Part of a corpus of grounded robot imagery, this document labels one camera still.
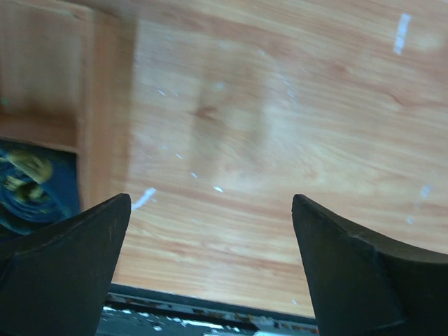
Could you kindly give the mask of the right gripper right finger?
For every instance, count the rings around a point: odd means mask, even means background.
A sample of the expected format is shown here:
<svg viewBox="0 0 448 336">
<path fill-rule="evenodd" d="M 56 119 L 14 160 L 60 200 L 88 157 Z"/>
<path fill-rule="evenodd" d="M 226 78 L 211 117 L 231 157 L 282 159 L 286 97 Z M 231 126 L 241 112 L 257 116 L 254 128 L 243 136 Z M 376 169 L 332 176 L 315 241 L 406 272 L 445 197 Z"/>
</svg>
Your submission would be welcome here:
<svg viewBox="0 0 448 336">
<path fill-rule="evenodd" d="M 292 219 L 322 335 L 446 335 L 447 256 L 347 220 L 304 195 Z"/>
</svg>

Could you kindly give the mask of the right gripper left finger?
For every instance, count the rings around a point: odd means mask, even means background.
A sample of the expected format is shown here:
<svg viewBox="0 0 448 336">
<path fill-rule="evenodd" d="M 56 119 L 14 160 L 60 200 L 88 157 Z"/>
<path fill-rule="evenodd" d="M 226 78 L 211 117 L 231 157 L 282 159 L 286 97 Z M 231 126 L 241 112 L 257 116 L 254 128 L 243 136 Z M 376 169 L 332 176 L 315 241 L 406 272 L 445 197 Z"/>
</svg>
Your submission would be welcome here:
<svg viewBox="0 0 448 336">
<path fill-rule="evenodd" d="M 121 193 L 1 245 L 2 335 L 94 335 L 131 215 Z"/>
</svg>

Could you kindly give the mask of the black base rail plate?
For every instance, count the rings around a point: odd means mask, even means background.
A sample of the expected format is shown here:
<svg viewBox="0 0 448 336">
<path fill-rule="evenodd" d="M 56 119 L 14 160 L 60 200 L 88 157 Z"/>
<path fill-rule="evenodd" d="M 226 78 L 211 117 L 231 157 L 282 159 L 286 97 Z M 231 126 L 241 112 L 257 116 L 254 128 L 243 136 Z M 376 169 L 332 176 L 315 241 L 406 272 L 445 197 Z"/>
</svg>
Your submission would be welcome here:
<svg viewBox="0 0 448 336">
<path fill-rule="evenodd" d="M 316 320 L 111 284 L 97 335 L 318 335 Z"/>
</svg>

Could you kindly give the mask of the wooden compartment tray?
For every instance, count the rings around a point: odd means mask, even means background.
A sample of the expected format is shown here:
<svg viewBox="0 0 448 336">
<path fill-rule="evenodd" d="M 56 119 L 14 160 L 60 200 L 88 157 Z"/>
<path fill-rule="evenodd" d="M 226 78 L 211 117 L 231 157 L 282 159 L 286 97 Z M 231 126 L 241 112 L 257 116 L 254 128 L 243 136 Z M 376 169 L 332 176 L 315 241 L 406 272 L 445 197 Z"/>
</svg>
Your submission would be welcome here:
<svg viewBox="0 0 448 336">
<path fill-rule="evenodd" d="M 75 153 L 84 209 L 111 195 L 121 28 L 67 1 L 1 2 L 1 137 Z"/>
</svg>

